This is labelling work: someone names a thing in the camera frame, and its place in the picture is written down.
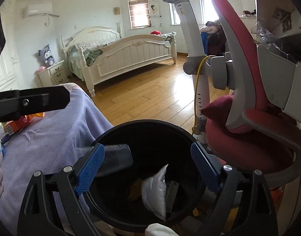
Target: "bed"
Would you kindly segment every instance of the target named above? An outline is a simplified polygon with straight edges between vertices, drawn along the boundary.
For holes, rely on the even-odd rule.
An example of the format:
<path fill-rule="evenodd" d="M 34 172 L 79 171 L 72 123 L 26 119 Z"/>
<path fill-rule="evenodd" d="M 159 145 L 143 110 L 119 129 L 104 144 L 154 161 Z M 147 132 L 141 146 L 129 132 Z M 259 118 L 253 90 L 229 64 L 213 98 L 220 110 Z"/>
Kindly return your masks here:
<path fill-rule="evenodd" d="M 24 193 L 36 170 L 57 173 L 85 154 L 91 143 L 112 127 L 89 96 L 76 84 L 64 84 L 70 91 L 65 109 L 34 118 L 20 134 L 5 144 L 2 161 L 4 192 L 0 199 L 0 220 L 16 235 L 19 210 Z M 62 204 L 57 206 L 64 223 Z"/>
<path fill-rule="evenodd" d="M 63 37 L 61 39 L 70 70 L 86 82 L 92 97 L 95 96 L 94 86 L 100 82 L 169 58 L 173 58 L 176 63 L 177 59 L 175 34 L 136 34 L 120 39 L 119 33 L 112 30 L 112 27 L 97 26 L 86 28 L 72 36 L 67 45 Z M 99 47 L 101 54 L 92 64 L 88 64 L 87 54 L 84 54 L 82 46 L 91 43 L 102 44 L 102 47 Z M 71 50 L 75 47 L 79 57 L 71 61 Z"/>

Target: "silver bolt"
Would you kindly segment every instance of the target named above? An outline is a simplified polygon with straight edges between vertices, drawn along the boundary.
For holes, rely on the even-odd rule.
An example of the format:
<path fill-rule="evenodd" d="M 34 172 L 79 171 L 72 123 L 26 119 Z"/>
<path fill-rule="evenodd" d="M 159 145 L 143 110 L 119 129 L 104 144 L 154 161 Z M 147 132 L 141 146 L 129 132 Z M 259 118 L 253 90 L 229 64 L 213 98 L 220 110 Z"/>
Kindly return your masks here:
<path fill-rule="evenodd" d="M 22 104 L 23 104 L 23 106 L 28 106 L 28 105 L 29 105 L 29 100 L 25 98 L 25 99 L 22 101 Z"/>
<path fill-rule="evenodd" d="M 35 177 L 40 176 L 41 175 L 41 171 L 37 170 L 36 172 L 33 173 L 33 175 Z"/>
<path fill-rule="evenodd" d="M 64 172 L 70 172 L 70 171 L 72 171 L 72 167 L 71 166 L 66 166 L 63 170 L 64 170 Z"/>
<path fill-rule="evenodd" d="M 224 170 L 225 171 L 231 171 L 232 170 L 232 166 L 230 166 L 230 165 L 224 165 Z"/>
<path fill-rule="evenodd" d="M 254 173 L 258 176 L 262 175 L 262 171 L 261 170 L 255 170 Z"/>

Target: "pile of clothes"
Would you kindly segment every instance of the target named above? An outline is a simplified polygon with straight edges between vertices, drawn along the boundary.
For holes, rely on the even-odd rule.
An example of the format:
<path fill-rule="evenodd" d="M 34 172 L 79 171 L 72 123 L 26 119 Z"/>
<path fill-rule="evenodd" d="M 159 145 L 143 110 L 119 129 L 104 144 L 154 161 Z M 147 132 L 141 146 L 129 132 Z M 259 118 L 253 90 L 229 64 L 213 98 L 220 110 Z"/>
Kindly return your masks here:
<path fill-rule="evenodd" d="M 223 56 L 228 52 L 227 39 L 219 20 L 208 21 L 205 26 L 200 28 L 206 55 Z"/>

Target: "bed headboard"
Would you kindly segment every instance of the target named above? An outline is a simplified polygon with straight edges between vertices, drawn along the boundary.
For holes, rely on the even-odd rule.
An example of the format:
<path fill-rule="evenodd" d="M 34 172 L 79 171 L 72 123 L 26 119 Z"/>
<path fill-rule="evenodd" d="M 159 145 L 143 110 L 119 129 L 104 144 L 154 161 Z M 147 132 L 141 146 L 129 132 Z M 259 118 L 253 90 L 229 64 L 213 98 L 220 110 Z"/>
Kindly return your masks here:
<path fill-rule="evenodd" d="M 65 46 L 64 39 L 62 39 L 63 51 L 66 55 L 69 47 L 82 42 L 101 42 L 101 41 L 112 41 L 120 39 L 120 34 L 112 30 L 113 27 L 90 27 L 80 31 L 78 34 L 72 36 L 72 40 L 67 46 Z"/>

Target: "blue gripper pad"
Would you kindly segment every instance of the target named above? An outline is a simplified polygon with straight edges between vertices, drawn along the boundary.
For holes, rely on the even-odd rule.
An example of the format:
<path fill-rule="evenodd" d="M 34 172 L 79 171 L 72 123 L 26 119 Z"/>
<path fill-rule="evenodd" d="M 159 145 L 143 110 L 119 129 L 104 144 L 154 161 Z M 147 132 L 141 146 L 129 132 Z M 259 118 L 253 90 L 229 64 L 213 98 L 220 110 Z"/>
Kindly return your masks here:
<path fill-rule="evenodd" d="M 192 144 L 191 156 L 207 188 L 218 194 L 221 190 L 219 174 L 222 165 L 217 160 L 217 157 L 208 154 L 199 142 Z"/>
<path fill-rule="evenodd" d="M 95 178 L 95 175 L 104 161 L 104 146 L 98 145 L 93 151 L 87 162 L 82 167 L 77 176 L 77 184 L 75 193 L 80 196 L 82 193 L 87 192 Z"/>

